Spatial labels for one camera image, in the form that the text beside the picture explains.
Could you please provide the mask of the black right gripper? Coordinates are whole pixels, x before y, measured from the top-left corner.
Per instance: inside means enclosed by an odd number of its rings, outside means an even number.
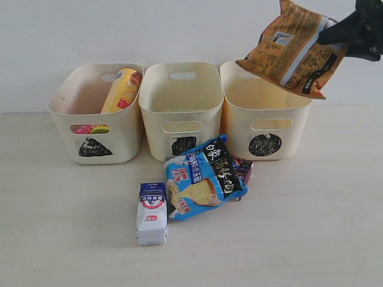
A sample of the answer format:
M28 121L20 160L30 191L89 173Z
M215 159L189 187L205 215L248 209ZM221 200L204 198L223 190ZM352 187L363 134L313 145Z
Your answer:
M356 1L355 11L319 33L318 43L350 43L346 57L378 62L382 56L382 1Z

